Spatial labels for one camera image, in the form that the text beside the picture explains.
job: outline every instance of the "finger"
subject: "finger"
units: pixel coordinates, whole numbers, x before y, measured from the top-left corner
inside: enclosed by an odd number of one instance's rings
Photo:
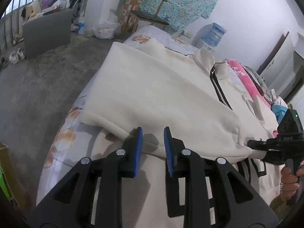
[[[291,169],[287,166],[285,166],[282,170],[281,170],[281,174],[282,176],[288,176],[291,173]]]
[[[292,184],[283,184],[282,191],[296,191],[300,185],[298,183],[292,183]]]
[[[288,198],[290,198],[290,197],[292,197],[292,196],[295,195],[295,191],[282,192],[281,195],[284,198],[288,199]]]
[[[296,175],[297,175],[298,177],[304,175],[304,165],[302,165],[301,168],[297,170]]]
[[[281,179],[282,183],[296,183],[298,181],[298,177],[294,175],[283,176]]]

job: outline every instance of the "gray floor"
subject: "gray floor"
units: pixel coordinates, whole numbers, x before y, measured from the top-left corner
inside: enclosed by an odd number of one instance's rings
[[[0,141],[9,147],[17,179],[31,207],[61,122],[112,43],[123,42],[127,36],[97,39],[72,34],[69,45],[9,64],[0,72]]]

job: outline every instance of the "wooden chair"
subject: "wooden chair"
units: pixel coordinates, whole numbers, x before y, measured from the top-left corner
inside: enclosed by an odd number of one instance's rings
[[[163,25],[164,26],[163,30],[165,30],[166,27],[169,25],[169,23],[167,21],[165,21],[164,19],[161,19],[158,17],[158,13],[161,10],[161,7],[164,2],[168,2],[168,0],[161,1],[160,5],[156,11],[156,14],[146,13],[146,12],[142,12],[140,10],[133,10],[136,5],[136,4],[134,4],[133,7],[131,8],[130,15],[128,16],[128,19],[127,19],[127,25],[128,25],[131,15],[133,15],[135,17],[135,22],[133,24],[132,33],[134,33],[136,31],[139,21],[151,22],[151,25],[153,25],[154,23]]]

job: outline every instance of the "shoe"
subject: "shoe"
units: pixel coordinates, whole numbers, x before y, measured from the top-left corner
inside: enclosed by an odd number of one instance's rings
[[[9,61],[12,63],[12,64],[16,64],[17,62],[19,62],[19,57],[18,57],[18,54],[13,51],[11,53],[11,55],[9,56]]]
[[[7,66],[7,57],[3,56],[0,60],[0,70]]]
[[[18,48],[17,54],[21,60],[24,60],[26,58],[25,50],[22,48]]]

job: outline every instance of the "white shoe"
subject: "white shoe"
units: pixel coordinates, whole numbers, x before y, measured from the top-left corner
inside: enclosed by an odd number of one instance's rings
[[[12,64],[16,64],[17,62],[19,62],[19,57],[18,57],[18,54],[13,51],[11,53],[11,55],[9,56],[9,61],[12,63]]]
[[[21,60],[24,60],[26,58],[25,50],[22,48],[18,48],[17,54]]]

